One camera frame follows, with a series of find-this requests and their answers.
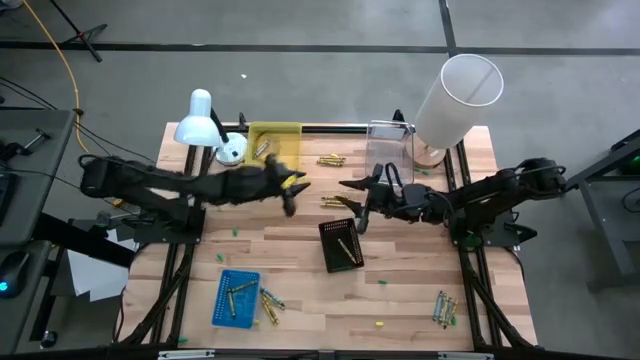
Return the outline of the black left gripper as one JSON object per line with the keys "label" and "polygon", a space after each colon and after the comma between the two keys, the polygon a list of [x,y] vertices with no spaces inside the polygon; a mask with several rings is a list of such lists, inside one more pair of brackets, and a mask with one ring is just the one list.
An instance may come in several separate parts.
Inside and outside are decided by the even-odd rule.
{"label": "black left gripper", "polygon": [[296,212],[294,197],[310,186],[310,183],[289,185],[289,180],[296,181],[306,175],[305,172],[289,169],[280,163],[273,153],[264,159],[264,167],[246,166],[239,170],[237,193],[233,204],[244,204],[252,201],[262,201],[270,197],[280,197],[283,210],[287,217]]}

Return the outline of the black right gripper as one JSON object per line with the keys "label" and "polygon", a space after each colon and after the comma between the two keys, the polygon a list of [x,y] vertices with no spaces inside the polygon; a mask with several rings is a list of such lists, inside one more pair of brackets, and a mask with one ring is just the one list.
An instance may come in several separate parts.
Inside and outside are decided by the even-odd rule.
{"label": "black right gripper", "polygon": [[359,234],[366,232],[371,212],[382,214],[387,219],[416,222],[420,220],[422,209],[428,205],[428,187],[421,184],[404,185],[393,163],[376,164],[372,175],[360,180],[342,180],[339,184],[367,192],[364,204],[340,198],[340,202],[354,213]]}

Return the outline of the yellow plastic bin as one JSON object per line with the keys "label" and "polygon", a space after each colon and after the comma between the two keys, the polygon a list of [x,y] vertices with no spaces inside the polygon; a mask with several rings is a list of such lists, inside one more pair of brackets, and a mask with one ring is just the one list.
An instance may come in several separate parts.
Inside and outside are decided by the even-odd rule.
{"label": "yellow plastic bin", "polygon": [[[265,122],[253,122],[248,130],[248,145],[244,164],[263,166],[265,157],[273,153],[280,163],[289,169],[298,171],[301,154],[302,131],[299,126],[267,127]],[[255,156],[257,148],[270,140],[269,148],[259,157]]]}

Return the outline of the green-tipped yellow-wrapped crayon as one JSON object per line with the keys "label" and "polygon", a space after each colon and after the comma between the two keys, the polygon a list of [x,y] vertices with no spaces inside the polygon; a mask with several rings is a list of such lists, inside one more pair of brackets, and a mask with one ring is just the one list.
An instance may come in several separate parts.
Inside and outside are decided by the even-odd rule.
{"label": "green-tipped yellow-wrapped crayon", "polygon": [[350,259],[350,261],[353,264],[357,264],[358,260],[355,258],[355,256],[353,255],[353,253],[349,250],[349,248],[346,246],[346,244],[344,243],[344,241],[341,238],[337,239],[338,244],[341,246],[341,248],[343,249],[343,251],[345,252],[345,254],[348,256],[348,258]]}

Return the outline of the black plastic basket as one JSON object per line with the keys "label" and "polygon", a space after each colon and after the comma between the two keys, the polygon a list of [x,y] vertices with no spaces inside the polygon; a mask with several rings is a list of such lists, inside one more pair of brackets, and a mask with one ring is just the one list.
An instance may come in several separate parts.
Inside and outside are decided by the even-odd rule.
{"label": "black plastic basket", "polygon": [[[354,270],[364,266],[355,222],[352,218],[339,219],[318,225],[325,265],[328,273]],[[358,260],[353,264],[345,254],[337,239],[341,238]]]}

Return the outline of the clear plastic container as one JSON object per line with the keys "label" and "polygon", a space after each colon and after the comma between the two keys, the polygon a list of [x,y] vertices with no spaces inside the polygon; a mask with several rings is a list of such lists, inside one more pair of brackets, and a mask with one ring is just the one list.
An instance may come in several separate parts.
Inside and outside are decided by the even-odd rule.
{"label": "clear plastic container", "polygon": [[393,163],[400,181],[413,183],[414,132],[414,126],[406,122],[371,120],[366,133],[365,174],[372,175],[376,164]]}

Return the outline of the white desk lamp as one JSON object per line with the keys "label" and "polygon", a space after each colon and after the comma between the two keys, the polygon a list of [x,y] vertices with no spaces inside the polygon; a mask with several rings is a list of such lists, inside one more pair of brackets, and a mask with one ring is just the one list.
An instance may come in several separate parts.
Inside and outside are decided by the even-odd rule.
{"label": "white desk lamp", "polygon": [[215,159],[224,166],[236,166],[244,161],[247,138],[224,129],[212,106],[212,96],[205,89],[195,89],[190,96],[189,111],[178,123],[174,140],[181,144],[211,147]]}

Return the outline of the white cylinder shade lamp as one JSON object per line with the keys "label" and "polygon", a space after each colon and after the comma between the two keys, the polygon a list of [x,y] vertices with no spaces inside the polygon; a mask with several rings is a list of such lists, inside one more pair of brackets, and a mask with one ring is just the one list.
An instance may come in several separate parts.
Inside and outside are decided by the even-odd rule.
{"label": "white cylinder shade lamp", "polygon": [[441,67],[413,122],[413,165],[434,168],[502,96],[504,79],[489,59],[459,54]]}

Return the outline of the blue plastic basket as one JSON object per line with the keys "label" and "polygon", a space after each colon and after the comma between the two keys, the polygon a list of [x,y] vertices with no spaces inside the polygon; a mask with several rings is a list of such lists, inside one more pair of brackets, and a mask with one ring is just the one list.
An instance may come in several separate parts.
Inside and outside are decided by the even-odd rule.
{"label": "blue plastic basket", "polygon": [[[244,290],[234,292],[236,318],[232,318],[228,303],[227,292],[251,280],[258,280],[258,284]],[[211,323],[214,326],[250,329],[254,325],[261,276],[257,272],[225,269],[222,271]]]}

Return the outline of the white paper sheets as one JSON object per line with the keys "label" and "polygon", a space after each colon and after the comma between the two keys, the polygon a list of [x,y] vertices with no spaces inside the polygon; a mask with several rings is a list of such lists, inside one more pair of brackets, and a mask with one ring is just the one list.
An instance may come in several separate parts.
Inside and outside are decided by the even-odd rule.
{"label": "white paper sheets", "polygon": [[67,251],[75,295],[89,294],[91,302],[118,296],[125,288],[129,268]]}

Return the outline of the black desk beam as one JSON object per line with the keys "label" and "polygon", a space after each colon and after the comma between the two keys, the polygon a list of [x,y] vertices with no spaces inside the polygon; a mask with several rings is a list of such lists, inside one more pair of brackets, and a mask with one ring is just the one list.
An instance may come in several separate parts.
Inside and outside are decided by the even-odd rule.
{"label": "black desk beam", "polygon": [[133,250],[45,213],[37,220],[32,238],[47,240],[61,248],[123,268],[130,267],[135,255]]}

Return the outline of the dark grey cart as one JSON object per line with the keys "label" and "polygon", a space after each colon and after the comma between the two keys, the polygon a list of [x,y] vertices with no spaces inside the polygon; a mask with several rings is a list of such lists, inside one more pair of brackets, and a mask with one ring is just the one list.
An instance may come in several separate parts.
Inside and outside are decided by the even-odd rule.
{"label": "dark grey cart", "polygon": [[577,189],[591,220],[607,243],[617,267],[615,275],[596,278],[587,288],[605,289],[640,285],[640,129],[611,146],[599,161],[573,175],[566,185]]}

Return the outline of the black tripod stand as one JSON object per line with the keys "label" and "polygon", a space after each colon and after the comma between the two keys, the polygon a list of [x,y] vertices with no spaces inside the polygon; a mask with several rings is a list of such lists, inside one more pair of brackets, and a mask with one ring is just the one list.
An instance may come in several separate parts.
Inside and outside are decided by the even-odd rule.
{"label": "black tripod stand", "polygon": [[60,5],[56,2],[56,0],[48,0],[48,1],[56,9],[56,11],[62,16],[65,22],[71,27],[71,29],[75,33],[74,36],[65,40],[64,44],[66,45],[81,44],[98,63],[101,63],[103,61],[103,58],[94,47],[92,41],[94,40],[95,37],[97,37],[102,32],[104,32],[107,29],[108,25],[106,23],[103,23],[98,26],[81,31],[73,22],[73,20],[67,15],[67,13],[60,7]]}

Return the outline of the black desk clamp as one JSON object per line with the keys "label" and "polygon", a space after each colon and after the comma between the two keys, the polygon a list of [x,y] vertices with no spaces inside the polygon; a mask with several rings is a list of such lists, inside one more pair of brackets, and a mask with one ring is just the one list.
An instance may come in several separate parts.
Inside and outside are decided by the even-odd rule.
{"label": "black desk clamp", "polygon": [[51,136],[42,129],[37,128],[36,132],[38,135],[25,145],[18,142],[7,144],[0,142],[0,161],[8,162],[17,155],[30,156],[33,153],[32,148],[36,144],[51,139]]}

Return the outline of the black computer mouse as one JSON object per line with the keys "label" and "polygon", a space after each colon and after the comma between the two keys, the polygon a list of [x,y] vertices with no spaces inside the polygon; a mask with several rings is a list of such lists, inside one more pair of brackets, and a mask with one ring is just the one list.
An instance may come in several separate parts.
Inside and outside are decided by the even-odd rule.
{"label": "black computer mouse", "polygon": [[15,251],[0,262],[0,298],[15,298],[24,290],[31,254]]}

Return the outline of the dark grey low desk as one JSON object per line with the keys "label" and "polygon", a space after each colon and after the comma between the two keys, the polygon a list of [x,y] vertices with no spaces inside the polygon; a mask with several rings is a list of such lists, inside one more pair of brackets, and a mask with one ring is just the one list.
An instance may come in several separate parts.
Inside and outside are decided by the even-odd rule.
{"label": "dark grey low desk", "polygon": [[4,276],[2,262],[12,253],[28,254],[28,261],[23,270],[24,276],[20,280],[22,291],[16,297],[3,298],[3,288],[10,291],[11,285],[0,286],[0,355],[12,354],[17,349],[51,247],[52,244],[49,241],[31,241],[23,246],[0,248],[0,283]]}

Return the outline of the black table back rail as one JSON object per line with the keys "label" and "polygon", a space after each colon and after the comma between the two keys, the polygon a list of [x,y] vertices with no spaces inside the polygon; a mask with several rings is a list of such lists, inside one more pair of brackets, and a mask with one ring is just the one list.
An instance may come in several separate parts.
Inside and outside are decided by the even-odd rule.
{"label": "black table back rail", "polygon": [[[253,122],[248,122],[245,126],[239,123],[223,122],[222,126],[228,132],[246,133]],[[367,134],[368,124],[360,123],[296,123],[296,122],[265,122],[267,127],[287,127],[299,126],[303,133],[308,134]],[[399,121],[378,121],[377,126],[381,127],[405,127],[409,132],[414,132],[414,125]]]}

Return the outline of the black table rail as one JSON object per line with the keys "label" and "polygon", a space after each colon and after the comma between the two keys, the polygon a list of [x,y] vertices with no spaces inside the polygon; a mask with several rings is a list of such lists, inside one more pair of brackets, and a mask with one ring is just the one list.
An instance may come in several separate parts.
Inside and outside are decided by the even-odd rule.
{"label": "black table rail", "polygon": [[[239,123],[223,122],[222,126],[228,132],[246,133],[253,122],[248,122],[245,126]],[[303,133],[308,134],[367,134],[368,124],[360,123],[296,123],[296,122],[265,122],[267,127],[287,127],[299,126]],[[399,121],[378,121],[377,126],[381,127],[405,127],[409,132],[414,132],[414,125]]]}
{"label": "black table rail", "polygon": [[[170,344],[121,345],[95,348],[38,351],[0,355],[0,360],[157,360],[160,351],[182,350]],[[446,351],[373,351],[373,350],[295,350],[295,349],[213,349],[213,359],[259,360],[438,360]],[[490,353],[495,360],[629,360],[618,357],[548,351],[542,348],[484,347],[478,353]]]}

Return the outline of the black right frame rails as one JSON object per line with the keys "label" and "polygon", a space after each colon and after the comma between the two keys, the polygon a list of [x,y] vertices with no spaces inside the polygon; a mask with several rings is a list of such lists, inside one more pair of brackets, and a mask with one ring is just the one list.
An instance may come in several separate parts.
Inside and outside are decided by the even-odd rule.
{"label": "black right frame rails", "polygon": [[[458,153],[463,186],[473,183],[462,142],[455,147]],[[459,189],[456,184],[453,158],[450,151],[444,160],[445,174],[449,190]],[[475,351],[488,346],[509,348],[531,348],[533,344],[526,340],[508,320],[494,298],[489,276],[486,249],[479,247],[467,249],[455,246],[459,255],[464,300],[469,318],[472,348]],[[512,254],[515,247],[502,248]]]}

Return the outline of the black frame rails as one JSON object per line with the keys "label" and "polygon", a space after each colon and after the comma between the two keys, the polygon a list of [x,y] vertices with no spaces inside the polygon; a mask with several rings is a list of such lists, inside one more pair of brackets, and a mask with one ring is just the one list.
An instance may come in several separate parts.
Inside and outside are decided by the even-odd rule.
{"label": "black frame rails", "polygon": [[173,310],[173,318],[164,344],[172,344],[177,347],[182,328],[182,320],[184,307],[186,303],[186,295],[189,284],[189,276],[192,263],[195,256],[195,247],[199,238],[191,243],[184,243],[183,257],[179,266],[175,268],[176,258],[179,252],[178,244],[170,244],[168,246],[163,275],[160,282],[158,298],[153,303],[145,317],[140,321],[130,335],[122,340],[119,339],[120,332],[124,326],[124,296],[120,300],[120,314],[118,324],[114,326],[112,340],[118,344],[124,345],[140,345],[150,335],[151,344],[161,344],[161,335],[164,328],[164,321],[167,312],[167,306],[172,299],[175,299]]}
{"label": "black frame rails", "polygon": [[[455,147],[458,153],[463,186],[473,183],[462,142]],[[459,189],[456,184],[453,158],[450,151],[444,160],[445,174],[449,190]],[[479,247],[467,249],[455,246],[459,255],[464,300],[469,318],[472,348],[475,351],[488,346],[509,348],[531,348],[533,344],[526,340],[508,320],[494,298],[489,276],[486,249]],[[502,248],[512,254],[515,247]]]}

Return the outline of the black left frame rails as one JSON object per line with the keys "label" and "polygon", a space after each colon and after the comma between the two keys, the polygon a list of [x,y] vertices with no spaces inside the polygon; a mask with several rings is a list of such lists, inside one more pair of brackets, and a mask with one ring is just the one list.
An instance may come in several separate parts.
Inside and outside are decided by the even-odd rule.
{"label": "black left frame rails", "polygon": [[150,335],[151,344],[161,344],[161,335],[164,328],[164,321],[167,312],[167,306],[172,299],[175,299],[173,310],[173,318],[164,344],[172,344],[177,347],[182,328],[182,320],[184,307],[186,303],[186,295],[189,284],[189,276],[192,263],[195,256],[195,247],[199,238],[191,243],[184,243],[183,257],[179,266],[175,268],[176,258],[179,252],[178,244],[170,244],[168,246],[163,275],[160,282],[158,298],[153,303],[145,317],[140,321],[130,335],[122,340],[119,339],[120,332],[124,326],[124,296],[120,300],[120,314],[118,324],[114,326],[112,340],[118,344],[124,345],[140,345]]}

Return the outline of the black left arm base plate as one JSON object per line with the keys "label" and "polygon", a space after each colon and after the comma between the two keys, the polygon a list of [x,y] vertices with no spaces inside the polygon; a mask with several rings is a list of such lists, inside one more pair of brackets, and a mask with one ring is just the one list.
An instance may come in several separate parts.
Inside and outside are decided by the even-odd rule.
{"label": "black left arm base plate", "polygon": [[197,244],[205,222],[205,209],[190,207],[187,217],[171,220],[166,216],[144,211],[135,221],[134,241],[137,243]]}

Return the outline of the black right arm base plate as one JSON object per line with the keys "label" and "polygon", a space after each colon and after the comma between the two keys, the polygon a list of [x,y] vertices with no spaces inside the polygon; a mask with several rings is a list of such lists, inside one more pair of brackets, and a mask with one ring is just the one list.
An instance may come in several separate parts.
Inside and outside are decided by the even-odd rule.
{"label": "black right arm base plate", "polygon": [[517,247],[537,236],[531,227],[516,223],[518,214],[508,210],[488,224],[470,228],[463,210],[456,211],[449,223],[449,234],[455,246],[467,249],[479,247]]}

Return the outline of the black table front rail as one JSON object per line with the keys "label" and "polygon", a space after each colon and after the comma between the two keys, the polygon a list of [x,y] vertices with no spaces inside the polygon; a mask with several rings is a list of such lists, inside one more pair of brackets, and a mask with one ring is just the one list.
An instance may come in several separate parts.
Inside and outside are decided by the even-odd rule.
{"label": "black table front rail", "polygon": [[[182,350],[170,344],[121,345],[95,348],[38,351],[0,355],[0,360],[157,360],[160,351]],[[213,349],[213,359],[259,360],[438,360],[446,351],[373,351],[373,350],[295,350],[295,349]],[[490,353],[495,360],[629,360],[618,357],[548,351],[542,348],[484,347],[478,353]]]}

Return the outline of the silver frame bracket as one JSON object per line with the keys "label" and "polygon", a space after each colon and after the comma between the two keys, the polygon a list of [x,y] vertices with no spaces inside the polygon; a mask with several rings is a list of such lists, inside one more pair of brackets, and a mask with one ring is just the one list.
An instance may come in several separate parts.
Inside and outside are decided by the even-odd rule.
{"label": "silver frame bracket", "polygon": [[495,360],[490,353],[446,351],[437,354],[438,360]]}
{"label": "silver frame bracket", "polygon": [[213,349],[182,349],[160,351],[157,360],[206,360],[213,359],[216,351]]}

